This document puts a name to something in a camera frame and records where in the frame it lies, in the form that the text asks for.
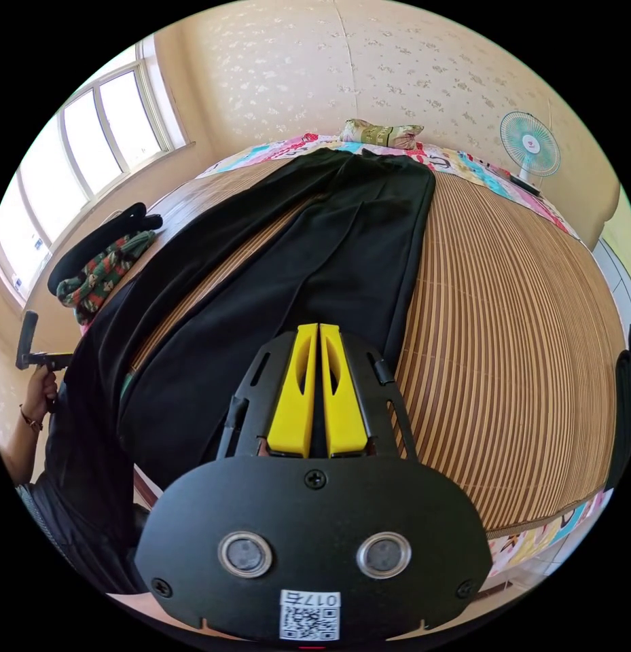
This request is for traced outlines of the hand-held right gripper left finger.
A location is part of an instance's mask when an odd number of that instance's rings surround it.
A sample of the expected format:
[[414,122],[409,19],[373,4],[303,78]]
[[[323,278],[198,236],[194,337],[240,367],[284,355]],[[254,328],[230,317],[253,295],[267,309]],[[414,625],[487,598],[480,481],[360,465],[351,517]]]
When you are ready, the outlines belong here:
[[267,446],[271,453],[307,457],[312,437],[319,325],[300,325],[285,368]]

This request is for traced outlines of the person's left hand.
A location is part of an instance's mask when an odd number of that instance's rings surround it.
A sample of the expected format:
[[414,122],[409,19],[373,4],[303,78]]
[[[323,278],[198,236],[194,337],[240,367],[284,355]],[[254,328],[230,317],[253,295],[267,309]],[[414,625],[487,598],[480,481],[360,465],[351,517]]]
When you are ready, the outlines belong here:
[[32,419],[41,420],[49,411],[49,402],[56,398],[57,389],[55,373],[45,365],[38,367],[29,381],[28,409],[24,405],[24,412]]

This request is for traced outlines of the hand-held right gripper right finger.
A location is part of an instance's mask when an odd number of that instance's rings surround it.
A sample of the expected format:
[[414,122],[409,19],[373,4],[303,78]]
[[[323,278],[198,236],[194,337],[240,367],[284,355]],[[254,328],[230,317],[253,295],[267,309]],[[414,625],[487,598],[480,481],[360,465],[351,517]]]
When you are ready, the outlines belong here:
[[367,446],[367,433],[340,328],[321,324],[319,333],[327,454],[330,457],[362,454]]

